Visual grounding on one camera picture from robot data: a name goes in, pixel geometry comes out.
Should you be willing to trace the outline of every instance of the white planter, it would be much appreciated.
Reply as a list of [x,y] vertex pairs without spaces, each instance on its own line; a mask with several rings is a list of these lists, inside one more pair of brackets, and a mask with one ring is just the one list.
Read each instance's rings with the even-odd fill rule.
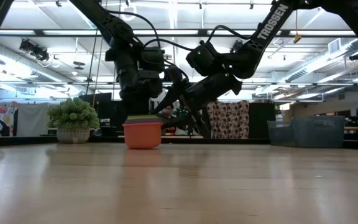
[[90,138],[89,128],[57,129],[57,139],[61,143],[84,143]]

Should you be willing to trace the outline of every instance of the green plant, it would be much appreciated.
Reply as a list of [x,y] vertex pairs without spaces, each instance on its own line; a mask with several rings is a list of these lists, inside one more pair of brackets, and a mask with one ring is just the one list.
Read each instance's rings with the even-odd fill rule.
[[52,128],[98,128],[99,119],[94,108],[89,103],[79,99],[71,98],[60,105],[53,105],[48,110],[51,117],[48,127]]

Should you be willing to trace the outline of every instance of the potted plant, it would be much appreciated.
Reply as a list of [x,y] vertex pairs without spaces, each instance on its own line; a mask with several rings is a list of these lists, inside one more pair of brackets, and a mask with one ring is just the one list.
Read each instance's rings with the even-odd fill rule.
[[63,143],[84,143],[90,136],[90,128],[99,127],[94,108],[79,98],[51,106],[48,115],[51,117],[48,126],[57,128],[57,139]]

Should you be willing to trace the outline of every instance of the gray bin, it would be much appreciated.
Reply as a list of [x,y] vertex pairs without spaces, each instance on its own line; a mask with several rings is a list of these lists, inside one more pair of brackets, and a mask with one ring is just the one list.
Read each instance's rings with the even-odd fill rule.
[[343,147],[343,116],[293,118],[291,123],[268,121],[270,143],[292,147]]

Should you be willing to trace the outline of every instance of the patterned curtain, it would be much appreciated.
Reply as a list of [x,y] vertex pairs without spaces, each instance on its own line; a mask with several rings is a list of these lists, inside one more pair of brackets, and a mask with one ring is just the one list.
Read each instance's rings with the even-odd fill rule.
[[212,138],[248,139],[249,103],[212,102],[207,106],[211,122]]
[[0,120],[3,121],[10,131],[10,136],[13,136],[13,122],[15,110],[18,104],[16,102],[1,102],[0,103]]

